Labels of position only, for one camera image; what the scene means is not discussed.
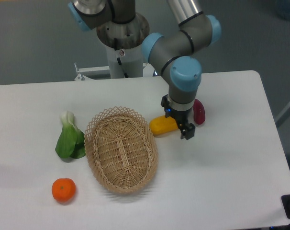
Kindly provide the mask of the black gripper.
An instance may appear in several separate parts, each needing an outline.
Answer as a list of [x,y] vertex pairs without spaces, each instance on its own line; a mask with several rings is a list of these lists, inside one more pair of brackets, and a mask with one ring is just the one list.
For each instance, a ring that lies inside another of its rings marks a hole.
[[181,139],[189,140],[194,137],[195,126],[193,123],[189,123],[188,120],[191,108],[186,111],[178,111],[171,108],[168,94],[162,97],[161,106],[164,108],[165,116],[172,117],[176,121],[176,124],[181,132]]

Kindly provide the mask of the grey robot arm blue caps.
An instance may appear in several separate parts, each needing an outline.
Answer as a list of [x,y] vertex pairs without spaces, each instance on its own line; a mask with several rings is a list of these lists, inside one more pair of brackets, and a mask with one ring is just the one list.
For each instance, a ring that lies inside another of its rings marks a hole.
[[222,29],[196,0],[170,0],[168,5],[179,26],[168,38],[150,33],[133,0],[72,0],[68,8],[81,30],[96,30],[107,51],[111,78],[141,77],[144,62],[154,68],[169,86],[161,101],[165,116],[175,119],[182,138],[190,139],[195,126],[188,116],[202,75],[192,55],[218,41]]

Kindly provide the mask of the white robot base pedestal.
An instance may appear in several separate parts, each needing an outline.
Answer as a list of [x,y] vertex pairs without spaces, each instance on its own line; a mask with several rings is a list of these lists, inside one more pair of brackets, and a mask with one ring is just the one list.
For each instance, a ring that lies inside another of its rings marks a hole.
[[149,35],[149,23],[139,13],[126,24],[107,22],[96,29],[105,46],[112,79],[143,76],[142,42]]

